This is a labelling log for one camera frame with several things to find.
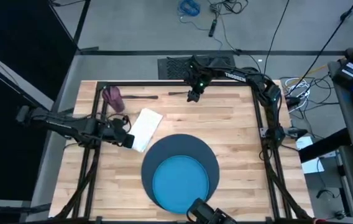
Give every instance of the purple towel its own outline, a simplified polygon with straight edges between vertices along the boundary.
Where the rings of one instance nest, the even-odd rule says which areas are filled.
[[[122,101],[120,89],[116,86],[107,86],[102,91],[103,100],[109,104],[116,113],[120,113],[124,110],[124,102]]]

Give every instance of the black curtain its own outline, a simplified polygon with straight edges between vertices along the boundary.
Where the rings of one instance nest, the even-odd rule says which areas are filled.
[[[47,0],[0,0],[0,61],[54,101],[76,49]]]
[[[16,123],[23,105],[33,104],[0,80],[1,200],[31,201],[39,173],[47,132]]]

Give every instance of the black mat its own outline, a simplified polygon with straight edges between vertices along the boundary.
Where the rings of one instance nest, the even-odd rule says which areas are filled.
[[[207,172],[209,191],[206,201],[216,190],[219,182],[219,165],[211,148],[202,140],[187,134],[173,134],[156,142],[146,153],[142,163],[142,184],[150,199],[161,207],[153,193],[153,176],[157,167],[172,156],[190,156],[196,159]]]
[[[159,80],[182,80],[186,77],[186,61],[191,57],[174,57],[157,60]],[[214,57],[198,56],[198,61],[203,65],[210,64]],[[220,56],[228,65],[235,66],[233,55]]]

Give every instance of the concrete floor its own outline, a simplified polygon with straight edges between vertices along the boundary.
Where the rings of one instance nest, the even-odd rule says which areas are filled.
[[[66,4],[72,0],[58,2]],[[185,17],[183,20],[194,21],[199,27],[209,27],[213,15],[208,10],[208,2],[198,2],[201,4],[201,14],[194,18]],[[224,16],[230,43],[244,50],[268,50],[286,2],[287,0],[250,1],[243,13]],[[320,50],[338,25],[339,16],[352,3],[353,0],[291,1],[275,38],[273,50]],[[92,0],[78,46],[98,46],[100,50],[217,50],[219,43],[208,38],[207,32],[179,22],[177,5],[178,1],[171,0]],[[72,36],[82,8],[83,2],[55,8]],[[223,42],[221,49],[228,50],[220,23],[215,36]],[[345,50],[348,47],[353,47],[353,16],[342,25],[326,50]],[[265,56],[253,56],[257,61],[262,59],[259,64],[264,69]],[[60,110],[73,107],[81,80],[156,80],[157,59],[165,57],[76,56],[65,85]],[[255,66],[248,56],[234,58],[238,67]],[[314,68],[338,58],[322,56]],[[313,60],[314,56],[270,56],[267,75],[274,79],[298,77],[305,73]],[[319,78],[325,74],[327,70],[322,70],[312,77]],[[321,101],[327,92],[314,87],[311,89],[310,99]],[[328,102],[335,101],[336,96],[332,91]],[[320,107],[307,112],[307,115],[313,132],[319,136],[328,136],[345,127],[338,105]],[[307,128],[305,122],[292,118],[295,126]],[[51,202],[64,142],[64,139],[53,134],[32,205]],[[332,217],[332,211],[341,210],[341,199],[319,202],[314,195],[321,186],[308,182],[308,187],[318,218]],[[29,220],[44,218],[46,215],[47,213],[42,213],[30,216]]]

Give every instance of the wooden tabletop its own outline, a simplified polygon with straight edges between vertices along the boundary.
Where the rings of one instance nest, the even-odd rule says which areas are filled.
[[[96,82],[81,82],[75,116],[91,113]],[[168,95],[168,92],[189,89],[188,86],[120,86],[122,95],[158,96],[157,100],[124,100],[124,113],[130,116],[132,124],[142,108],[163,115],[146,152],[156,141],[171,134],[190,134],[202,139],[214,151],[220,167],[219,184],[208,204],[222,209],[237,221],[264,221],[265,217],[272,217],[264,162],[259,158],[260,138],[250,87],[209,86],[198,103],[187,103],[186,94]],[[280,122],[284,127],[290,127],[285,103],[280,111]],[[288,138],[283,144],[295,147],[294,141]],[[56,215],[73,195],[83,151],[78,146],[65,149],[50,217]],[[298,153],[284,147],[280,147],[279,151],[287,189],[298,204],[313,216]],[[144,156],[145,152],[102,143],[90,219],[102,216],[103,220],[186,220],[184,215],[172,214],[157,207],[145,193],[140,179]],[[85,195],[86,192],[81,202],[80,216],[84,211]],[[283,215],[278,190],[277,198]]]

